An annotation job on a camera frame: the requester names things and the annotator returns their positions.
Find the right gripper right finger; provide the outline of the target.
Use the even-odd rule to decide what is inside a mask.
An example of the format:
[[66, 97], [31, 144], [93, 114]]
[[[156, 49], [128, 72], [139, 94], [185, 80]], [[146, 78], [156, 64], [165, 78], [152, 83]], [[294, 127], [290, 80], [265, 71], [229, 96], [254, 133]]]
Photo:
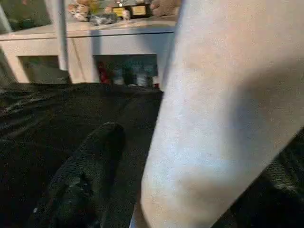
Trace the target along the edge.
[[221, 217], [222, 228], [304, 226], [304, 132], [274, 158]]

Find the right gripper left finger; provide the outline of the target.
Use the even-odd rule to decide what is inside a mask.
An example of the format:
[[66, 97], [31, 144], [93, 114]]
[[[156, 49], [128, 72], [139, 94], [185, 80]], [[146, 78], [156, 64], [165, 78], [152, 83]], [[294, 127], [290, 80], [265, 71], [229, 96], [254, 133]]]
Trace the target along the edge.
[[124, 145], [118, 123], [90, 133], [50, 180], [33, 211], [33, 227], [102, 227]]

